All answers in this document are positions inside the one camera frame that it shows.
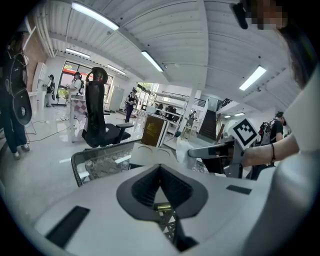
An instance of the fluorescent light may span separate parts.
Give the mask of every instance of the fluorescent light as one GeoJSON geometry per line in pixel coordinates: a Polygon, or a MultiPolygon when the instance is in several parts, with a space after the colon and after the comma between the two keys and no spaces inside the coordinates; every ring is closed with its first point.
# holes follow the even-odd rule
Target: fluorescent light
{"type": "Polygon", "coordinates": [[[110,29],[112,30],[117,30],[119,28],[119,26],[117,24],[115,24],[114,22],[112,22],[111,20],[109,20],[108,18],[102,16],[101,14],[77,3],[77,2],[73,2],[71,4],[71,8],[83,13],[85,15],[88,15],[91,18],[94,18],[95,20],[97,20],[98,22],[101,22],[102,24],[108,26],[110,29]]]}
{"type": "Polygon", "coordinates": [[[76,55],[81,55],[81,56],[83,56],[83,57],[86,57],[86,58],[90,58],[90,55],[88,55],[88,54],[84,54],[84,53],[82,53],[82,52],[80,52],[80,51],[77,51],[77,50],[72,50],[72,49],[69,49],[69,48],[66,48],[65,49],[67,52],[70,52],[70,53],[73,53],[73,54],[76,54],[76,55]]]}
{"type": "Polygon", "coordinates": [[[160,71],[160,72],[163,72],[163,71],[164,71],[164,70],[158,65],[158,63],[156,63],[156,61],[150,56],[150,54],[149,54],[146,50],[143,50],[141,53],[142,53],[142,55],[143,55],[144,57],[146,57],[146,59],[147,59],[148,61],[151,62],[152,65],[155,66],[155,68],[156,68],[158,71],[160,71]]]}
{"type": "Polygon", "coordinates": [[[118,71],[119,73],[121,73],[121,74],[123,74],[123,75],[125,75],[126,73],[125,72],[123,72],[123,71],[121,71],[120,69],[117,69],[116,67],[114,67],[114,66],[111,66],[111,65],[106,65],[108,68],[110,68],[110,69],[113,69],[113,70],[115,70],[115,71],[118,71]]]}
{"type": "Polygon", "coordinates": [[[251,86],[255,81],[259,79],[267,70],[262,66],[258,66],[258,68],[253,72],[253,74],[239,87],[240,90],[244,91],[249,86],[251,86]]]}

